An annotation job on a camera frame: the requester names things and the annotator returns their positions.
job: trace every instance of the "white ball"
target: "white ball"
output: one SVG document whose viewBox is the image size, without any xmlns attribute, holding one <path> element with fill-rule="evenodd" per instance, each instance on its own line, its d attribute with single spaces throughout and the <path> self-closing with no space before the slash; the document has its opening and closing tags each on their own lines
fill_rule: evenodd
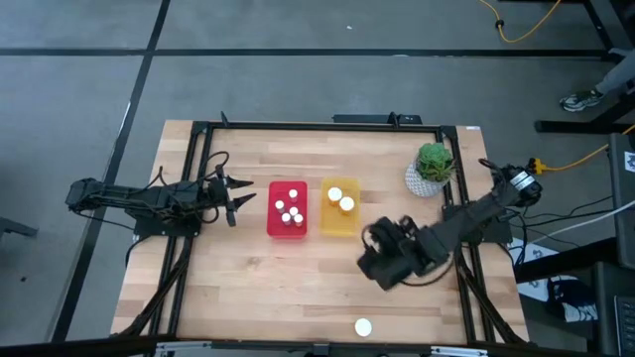
<svg viewBox="0 0 635 357">
<path fill-rule="evenodd" d="M 362 337 L 367 337 L 373 330 L 373 325 L 366 318 L 360 318 L 355 322 L 355 332 Z"/>
</svg>

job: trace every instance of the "yellow cable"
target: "yellow cable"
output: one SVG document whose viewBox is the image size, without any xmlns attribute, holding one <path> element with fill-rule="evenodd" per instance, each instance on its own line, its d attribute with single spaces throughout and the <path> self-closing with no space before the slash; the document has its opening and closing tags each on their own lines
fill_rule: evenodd
<svg viewBox="0 0 635 357">
<path fill-rule="evenodd" d="M 492 10 L 492 12 L 494 12 L 494 15 L 496 16 L 496 21 L 499 21 L 499 20 L 500 20 L 500 15 L 498 14 L 498 11 L 496 11 L 496 9 L 495 9 L 493 6 L 491 6 L 491 5 L 490 5 L 487 1 L 485 1 L 485 0 L 478 0 L 478 1 L 480 1 L 481 3 L 483 3 L 484 5 L 486 5 L 488 8 L 490 8 L 490 9 Z M 533 29 L 531 29 L 531 30 L 530 30 L 527 34 L 525 34 L 525 35 L 523 35 L 523 36 L 519 37 L 519 38 L 518 38 L 518 39 L 516 39 L 516 40 L 508 40 L 508 39 L 505 37 L 505 34 L 503 33 L 503 27 L 502 27 L 501 25 L 498 25 L 498 26 L 497 26 L 497 27 L 498 27 L 498 33 L 500 34 L 501 39 L 503 39 L 503 41 L 504 41 L 504 42 L 506 42 L 506 43 L 508 43 L 508 44 L 516 44 L 516 43 L 519 43 L 519 42 L 521 42 L 521 41 L 525 40 L 527 37 L 529 37 L 529 36 L 530 36 L 530 35 L 532 35 L 534 32 L 536 32 L 536 30 L 538 30 L 538 28 L 540 28 L 540 27 L 543 25 L 543 23 L 544 23 L 545 21 L 547 21 L 547 19 L 549 19 L 549 17 L 550 17 L 550 16 L 552 16 L 552 14 L 554 13 L 554 10 L 556 10 L 556 8 L 558 7 L 558 5 L 560 5 L 560 3 L 561 3 L 562 1 L 563 1 L 563 0 L 558 0 L 558 1 L 556 1 L 556 4 L 554 4 L 554 6 L 552 6 L 552 9 L 551 9 L 551 10 L 549 10 L 549 12 L 547 13 L 547 15 L 545 15 L 545 17 L 544 17 L 541 21 L 539 21 L 539 22 L 538 22 L 538 24 L 536 24 L 536 26 L 534 26 L 534 28 L 533 28 Z"/>
<path fill-rule="evenodd" d="M 628 129 L 626 129 L 626 130 L 622 133 L 622 135 L 626 135 L 626 134 L 630 133 L 633 129 L 635 129 L 635 124 L 634 124 L 634 125 L 631 125 Z M 543 167 L 543 171 L 549 171 L 549 172 L 560 172 L 560 171 L 564 171 L 564 170 L 567 170 L 567 169 L 570 169 L 570 168 L 576 167 L 576 166 L 578 166 L 578 165 L 582 164 L 583 162 L 587 161 L 588 159 L 590 159 L 590 158 L 594 157 L 594 156 L 595 156 L 595 155 L 597 155 L 598 153 L 600 153 L 600 152 L 602 152 L 602 151 L 606 150 L 607 148 L 608 148 L 608 144 L 606 144 L 606 145 L 604 145 L 603 147 L 601 147 L 601 148 L 599 148 L 599 149 L 595 150 L 594 152 L 592 152 L 592 153 L 588 154 L 587 156 L 583 157 L 582 159 L 580 159 L 580 160 L 576 161 L 575 163 L 568 164 L 568 165 L 563 166 L 563 167 L 560 167 L 560 168 L 550 168 L 550 167 L 545 166 L 545 167 Z"/>
</svg>

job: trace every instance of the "potted plant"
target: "potted plant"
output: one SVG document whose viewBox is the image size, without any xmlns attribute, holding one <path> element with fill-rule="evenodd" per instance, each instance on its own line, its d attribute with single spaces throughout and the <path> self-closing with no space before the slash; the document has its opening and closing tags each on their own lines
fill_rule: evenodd
<svg viewBox="0 0 635 357">
<path fill-rule="evenodd" d="M 444 144 L 424 144 L 406 169 L 406 187 L 421 197 L 442 191 L 454 172 L 454 159 Z"/>
</svg>

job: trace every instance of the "shoe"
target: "shoe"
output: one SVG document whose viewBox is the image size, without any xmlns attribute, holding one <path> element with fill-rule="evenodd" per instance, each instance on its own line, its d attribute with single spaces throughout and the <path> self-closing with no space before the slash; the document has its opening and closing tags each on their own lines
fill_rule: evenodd
<svg viewBox="0 0 635 357">
<path fill-rule="evenodd" d="M 567 112 L 578 112 L 584 110 L 586 107 L 591 107 L 599 104 L 604 97 L 604 94 L 597 90 L 587 90 L 572 94 L 560 100 L 560 105 Z"/>
</svg>

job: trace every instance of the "succulent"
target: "succulent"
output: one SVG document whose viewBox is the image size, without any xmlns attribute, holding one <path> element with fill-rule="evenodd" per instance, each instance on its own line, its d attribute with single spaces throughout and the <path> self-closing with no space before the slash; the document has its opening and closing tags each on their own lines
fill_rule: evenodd
<svg viewBox="0 0 635 357">
<path fill-rule="evenodd" d="M 444 144 L 424 144 L 417 155 L 417 172 L 422 179 L 445 182 L 454 171 L 454 159 Z"/>
</svg>

